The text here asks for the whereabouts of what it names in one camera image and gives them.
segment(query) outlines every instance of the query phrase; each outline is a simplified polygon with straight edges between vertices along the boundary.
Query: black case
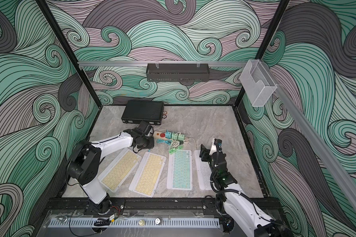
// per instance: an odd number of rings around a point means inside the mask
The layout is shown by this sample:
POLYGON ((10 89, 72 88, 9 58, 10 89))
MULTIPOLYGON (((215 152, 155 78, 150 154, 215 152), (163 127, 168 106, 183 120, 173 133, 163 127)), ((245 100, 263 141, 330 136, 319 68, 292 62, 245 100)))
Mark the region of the black case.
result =
POLYGON ((161 125, 164 103, 162 101, 130 100, 125 107, 121 120, 123 123, 139 124, 145 121, 153 125, 161 125))

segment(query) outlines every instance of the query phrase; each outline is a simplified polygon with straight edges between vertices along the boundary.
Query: white keyboard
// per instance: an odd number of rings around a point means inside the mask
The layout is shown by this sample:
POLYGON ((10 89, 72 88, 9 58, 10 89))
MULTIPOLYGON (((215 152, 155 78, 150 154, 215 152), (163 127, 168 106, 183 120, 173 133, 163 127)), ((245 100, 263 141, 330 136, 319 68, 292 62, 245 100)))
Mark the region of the white keyboard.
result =
POLYGON ((100 182, 115 192, 135 168, 141 156, 125 148, 99 176, 100 182))
POLYGON ((194 151, 195 164, 197 165, 198 181, 200 190, 212 190, 209 178, 211 176, 211 169, 207 162, 201 161, 199 157, 199 150, 194 151))
POLYGON ((169 155, 166 187, 192 190, 192 158, 190 150, 178 150, 169 155))
POLYGON ((166 157, 164 156, 145 152, 129 190, 153 197, 165 161, 166 157))

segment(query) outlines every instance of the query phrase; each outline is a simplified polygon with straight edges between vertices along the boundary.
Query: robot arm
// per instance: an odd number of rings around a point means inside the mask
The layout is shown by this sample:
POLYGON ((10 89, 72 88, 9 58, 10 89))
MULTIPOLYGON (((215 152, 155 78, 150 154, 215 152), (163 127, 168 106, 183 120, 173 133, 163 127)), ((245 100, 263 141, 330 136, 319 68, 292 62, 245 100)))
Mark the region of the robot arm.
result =
POLYGON ((97 179, 100 161, 107 155, 127 148, 133 147, 137 153, 141 149, 150 149, 154 147, 154 138, 149 136, 153 127, 142 121, 139 126, 133 129, 127 129, 116 136, 99 141, 80 141, 70 156, 70 164, 67 173, 75 178, 82 186, 84 192, 90 200, 98 205, 98 209, 105 213, 109 206, 105 200, 107 192, 100 185, 97 179))
POLYGON ((245 195, 239 184, 228 172, 226 154, 222 151, 222 140, 214 139, 211 149, 201 145, 200 157, 208 162, 211 168, 211 187, 217 193, 216 205, 218 210, 231 216, 247 237, 278 237, 286 229, 271 216, 262 211, 245 195))

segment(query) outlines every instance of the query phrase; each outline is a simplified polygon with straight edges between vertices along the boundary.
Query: blue cable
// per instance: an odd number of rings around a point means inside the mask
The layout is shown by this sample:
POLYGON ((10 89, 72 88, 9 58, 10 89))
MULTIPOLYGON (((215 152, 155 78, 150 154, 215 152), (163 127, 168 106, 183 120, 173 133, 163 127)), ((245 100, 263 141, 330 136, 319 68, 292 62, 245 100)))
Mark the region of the blue cable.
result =
POLYGON ((166 144, 170 145, 171 144, 171 140, 157 139, 157 143, 166 143, 166 144))

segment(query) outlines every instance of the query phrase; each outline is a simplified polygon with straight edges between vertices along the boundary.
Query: wall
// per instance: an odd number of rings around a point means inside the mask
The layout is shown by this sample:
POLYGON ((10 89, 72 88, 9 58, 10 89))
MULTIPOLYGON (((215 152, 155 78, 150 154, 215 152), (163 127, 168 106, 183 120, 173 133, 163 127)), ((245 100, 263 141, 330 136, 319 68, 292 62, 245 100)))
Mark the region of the wall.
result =
MULTIPOLYGON (((47 2, 82 61, 254 59, 279 4, 277 0, 47 2)), ((124 104, 131 98, 171 104, 234 104, 241 88, 242 68, 212 68, 210 82, 182 84, 147 82, 145 67, 85 70, 104 104, 124 104)))
POLYGON ((0 237, 30 236, 98 111, 34 0, 0 0, 0 237))
MULTIPOLYGON (((356 182, 356 1, 287 9, 263 60, 356 182)), ((241 107, 271 194, 297 236, 356 236, 356 212, 275 94, 241 107)))

